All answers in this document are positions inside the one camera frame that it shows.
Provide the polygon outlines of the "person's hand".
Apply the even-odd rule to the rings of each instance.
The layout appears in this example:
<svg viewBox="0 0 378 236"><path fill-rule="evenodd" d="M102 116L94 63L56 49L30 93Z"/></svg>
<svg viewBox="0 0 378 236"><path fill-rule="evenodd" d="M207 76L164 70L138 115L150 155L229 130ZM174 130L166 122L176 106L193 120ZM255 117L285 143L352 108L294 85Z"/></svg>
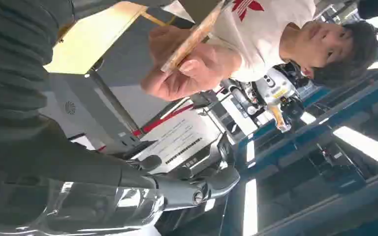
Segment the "person's hand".
<svg viewBox="0 0 378 236"><path fill-rule="evenodd" d="M242 58L238 52L220 45L199 43L177 69L169 73L161 71L164 62L189 35L189 29L175 26L159 27L150 32L154 67L141 81L141 88L147 94L174 101L213 89L240 68Z"/></svg>

